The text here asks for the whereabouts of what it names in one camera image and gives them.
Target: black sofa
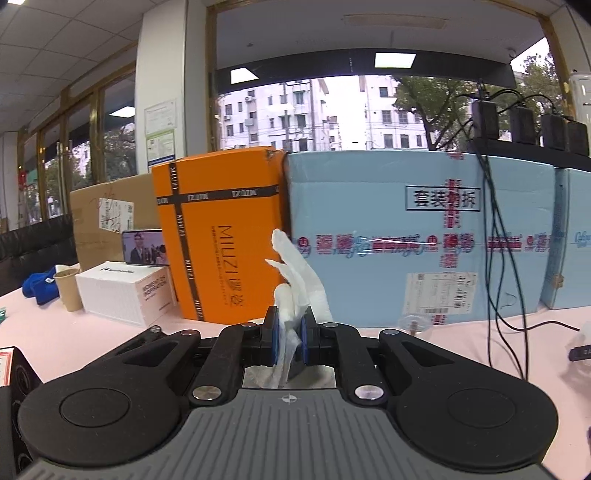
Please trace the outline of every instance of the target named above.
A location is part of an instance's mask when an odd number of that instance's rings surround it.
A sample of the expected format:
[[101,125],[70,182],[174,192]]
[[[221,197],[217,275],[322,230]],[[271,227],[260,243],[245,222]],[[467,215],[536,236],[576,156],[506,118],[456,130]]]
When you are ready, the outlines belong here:
[[0,235],[0,296],[33,273],[78,262],[72,217],[59,216]]

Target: blue towel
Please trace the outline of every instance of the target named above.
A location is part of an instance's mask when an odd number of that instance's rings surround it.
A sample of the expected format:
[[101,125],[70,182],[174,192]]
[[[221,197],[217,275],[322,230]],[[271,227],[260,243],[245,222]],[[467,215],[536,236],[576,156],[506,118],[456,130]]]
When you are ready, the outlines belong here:
[[45,305],[60,296],[57,290],[56,282],[53,280],[53,275],[56,274],[56,268],[45,273],[34,273],[22,284],[22,294],[30,299],[35,297],[37,305]]

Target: white box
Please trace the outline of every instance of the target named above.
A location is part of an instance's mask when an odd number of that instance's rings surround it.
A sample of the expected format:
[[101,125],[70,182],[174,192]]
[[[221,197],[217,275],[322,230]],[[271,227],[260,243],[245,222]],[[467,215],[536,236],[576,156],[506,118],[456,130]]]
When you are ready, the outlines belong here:
[[166,267],[105,262],[76,281],[87,312],[133,325],[149,326],[176,304]]

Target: pink table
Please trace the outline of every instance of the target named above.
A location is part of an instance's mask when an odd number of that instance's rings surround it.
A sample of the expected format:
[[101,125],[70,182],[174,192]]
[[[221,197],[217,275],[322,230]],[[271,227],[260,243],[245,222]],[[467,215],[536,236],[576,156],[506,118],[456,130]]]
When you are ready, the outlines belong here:
[[[7,319],[0,324],[0,348],[19,347],[44,382],[68,374],[142,331],[83,312],[68,313],[59,300],[38,307],[20,290],[0,297]],[[542,310],[528,317],[528,324],[560,320],[581,327],[591,319],[591,307],[571,310]],[[519,318],[509,320],[520,326]],[[213,323],[183,320],[177,313],[157,322],[165,333],[197,329],[202,337],[217,336],[225,327]],[[377,336],[380,329],[362,329],[365,336]],[[508,351],[493,329],[492,358],[495,368],[517,375]],[[523,356],[522,334],[507,328],[505,337]],[[560,480],[583,480],[591,472],[591,453],[586,430],[591,426],[591,376],[585,377],[567,360],[566,345],[575,332],[546,325],[530,332],[530,381],[543,389],[558,409],[560,425],[544,465]],[[486,322],[469,322],[433,327],[428,340],[438,346],[481,363],[486,359]]]

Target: paper cup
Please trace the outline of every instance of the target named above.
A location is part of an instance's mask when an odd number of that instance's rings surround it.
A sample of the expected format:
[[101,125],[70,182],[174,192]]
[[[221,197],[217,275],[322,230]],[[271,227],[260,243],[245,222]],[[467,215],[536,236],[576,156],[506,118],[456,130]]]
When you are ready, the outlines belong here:
[[76,274],[78,273],[80,273],[78,268],[68,268],[53,276],[60,292],[60,298],[68,312],[76,312],[82,308],[82,299],[76,284]]

